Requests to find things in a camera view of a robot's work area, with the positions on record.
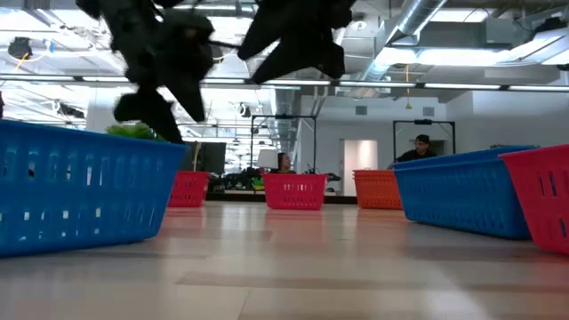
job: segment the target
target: blue plastic basket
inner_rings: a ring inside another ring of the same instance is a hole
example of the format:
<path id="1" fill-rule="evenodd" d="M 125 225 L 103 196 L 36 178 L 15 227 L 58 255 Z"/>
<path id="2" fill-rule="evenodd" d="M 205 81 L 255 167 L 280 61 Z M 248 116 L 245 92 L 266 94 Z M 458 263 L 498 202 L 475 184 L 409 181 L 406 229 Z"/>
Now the blue plastic basket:
<path id="1" fill-rule="evenodd" d="M 184 150 L 0 121 L 0 256 L 155 236 Z"/>
<path id="2" fill-rule="evenodd" d="M 405 216 L 425 224 L 507 238 L 530 233 L 508 169 L 494 148 L 395 165 Z"/>

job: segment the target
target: green plant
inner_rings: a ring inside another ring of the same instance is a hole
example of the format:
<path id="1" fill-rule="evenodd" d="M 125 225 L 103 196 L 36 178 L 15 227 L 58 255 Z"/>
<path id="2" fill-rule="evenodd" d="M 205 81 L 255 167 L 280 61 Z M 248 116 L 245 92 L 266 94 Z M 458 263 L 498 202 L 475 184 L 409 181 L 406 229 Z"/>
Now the green plant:
<path id="1" fill-rule="evenodd" d="M 157 135 L 152 129 L 143 123 L 114 124 L 107 128 L 107 133 L 136 139 L 165 141 L 164 138 Z"/>

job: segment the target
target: red plastic basket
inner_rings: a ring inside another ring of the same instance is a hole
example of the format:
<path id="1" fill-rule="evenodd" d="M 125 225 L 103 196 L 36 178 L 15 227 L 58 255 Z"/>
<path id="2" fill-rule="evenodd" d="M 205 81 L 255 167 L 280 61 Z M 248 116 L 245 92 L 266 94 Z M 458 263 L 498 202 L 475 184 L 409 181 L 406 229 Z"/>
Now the red plastic basket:
<path id="1" fill-rule="evenodd" d="M 263 174 L 267 206 L 271 209 L 320 210 L 325 174 Z"/>
<path id="2" fill-rule="evenodd" d="M 500 156 L 535 244 L 569 254 L 569 145 Z"/>
<path id="3" fill-rule="evenodd" d="M 178 172 L 168 207 L 197 208 L 202 206 L 209 180 L 209 172 Z"/>
<path id="4" fill-rule="evenodd" d="M 357 204 L 362 209 L 401 210 L 401 197 L 391 170 L 354 170 Z"/>

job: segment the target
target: plastic basket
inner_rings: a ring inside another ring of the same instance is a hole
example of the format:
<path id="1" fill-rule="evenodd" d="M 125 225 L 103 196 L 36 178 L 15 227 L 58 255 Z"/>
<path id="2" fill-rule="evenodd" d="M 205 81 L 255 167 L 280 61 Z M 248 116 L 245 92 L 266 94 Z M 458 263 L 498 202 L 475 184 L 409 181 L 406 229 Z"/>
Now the plastic basket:
<path id="1" fill-rule="evenodd" d="M 533 241 L 569 254 L 569 146 L 501 156 L 508 166 Z"/>
<path id="2" fill-rule="evenodd" d="M 184 150 L 0 121 L 0 256 L 155 236 Z"/>
<path id="3" fill-rule="evenodd" d="M 430 225 L 507 238 L 529 238 L 524 214 L 495 148 L 396 164 L 405 217 Z"/>
<path id="4" fill-rule="evenodd" d="M 357 204 L 363 209 L 401 210 L 401 197 L 391 170 L 354 170 Z"/>
<path id="5" fill-rule="evenodd" d="M 170 194 L 171 208 L 198 208 L 204 204 L 209 172 L 178 172 L 172 193 Z"/>
<path id="6" fill-rule="evenodd" d="M 265 198 L 271 209 L 320 210 L 325 174 L 263 174 Z"/>

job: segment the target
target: floor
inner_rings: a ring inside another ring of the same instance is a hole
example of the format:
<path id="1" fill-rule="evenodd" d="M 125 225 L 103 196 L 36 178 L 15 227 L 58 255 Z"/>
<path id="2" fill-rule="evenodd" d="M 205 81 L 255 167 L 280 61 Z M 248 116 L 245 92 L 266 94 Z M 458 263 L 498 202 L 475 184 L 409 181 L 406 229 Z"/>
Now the floor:
<path id="1" fill-rule="evenodd" d="M 401 212 L 210 203 L 154 240 L 0 260 L 6 320 L 569 318 L 569 258 Z"/>

